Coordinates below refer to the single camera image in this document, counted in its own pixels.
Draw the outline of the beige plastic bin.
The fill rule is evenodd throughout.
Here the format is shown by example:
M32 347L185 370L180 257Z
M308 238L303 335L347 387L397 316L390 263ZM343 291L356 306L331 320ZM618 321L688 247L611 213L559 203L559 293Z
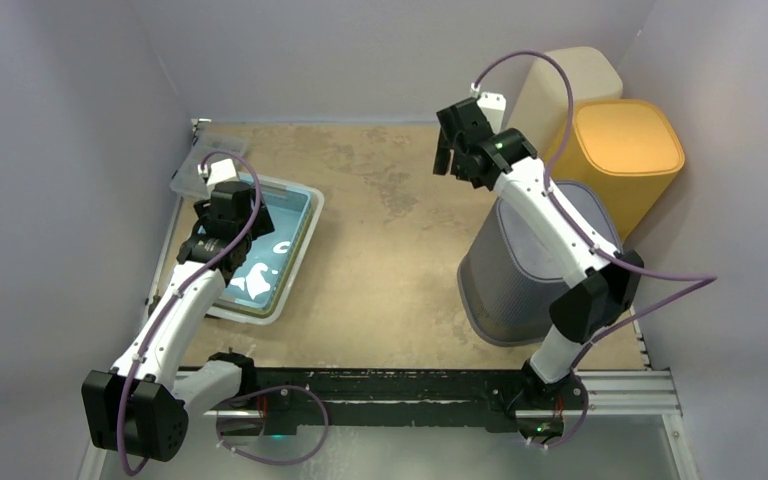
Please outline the beige plastic bin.
M613 64L589 46L549 51L566 73L575 102L618 99L624 85ZM566 121L568 99L565 84L547 61L536 59L526 76L507 126L524 134L544 160Z

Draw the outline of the grey mesh basket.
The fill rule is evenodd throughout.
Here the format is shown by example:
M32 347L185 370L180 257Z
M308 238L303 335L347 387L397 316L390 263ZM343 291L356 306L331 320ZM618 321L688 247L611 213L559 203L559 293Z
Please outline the grey mesh basket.
M457 272L467 318L485 341L588 343L631 306L639 266L589 187L506 178Z

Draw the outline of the yellow mesh basket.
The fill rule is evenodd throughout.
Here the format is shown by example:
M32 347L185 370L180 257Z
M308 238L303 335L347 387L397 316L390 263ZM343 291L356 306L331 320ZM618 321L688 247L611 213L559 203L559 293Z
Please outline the yellow mesh basket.
M685 165L666 115L638 99L580 102L571 136L552 168L556 181L587 185L624 241Z

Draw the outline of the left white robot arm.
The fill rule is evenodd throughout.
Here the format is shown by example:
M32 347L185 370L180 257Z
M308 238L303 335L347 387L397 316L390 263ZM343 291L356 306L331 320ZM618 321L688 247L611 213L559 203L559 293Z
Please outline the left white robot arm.
M257 399L253 363L221 353L187 379L176 378L183 354L207 311L242 266L254 240L273 232L258 182L224 181L195 203L197 221L180 246L163 296L125 353L81 386L92 444L115 451L125 473L167 462L180 450L189 420L226 401L244 409Z

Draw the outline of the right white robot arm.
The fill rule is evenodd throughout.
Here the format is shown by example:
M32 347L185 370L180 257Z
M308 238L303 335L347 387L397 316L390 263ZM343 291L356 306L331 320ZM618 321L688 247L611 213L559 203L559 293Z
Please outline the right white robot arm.
M534 343L521 392L536 407L556 399L595 334L625 312L642 258L590 224L518 130L496 129L468 98L437 113L433 171L496 197L456 278L473 330L497 346Z

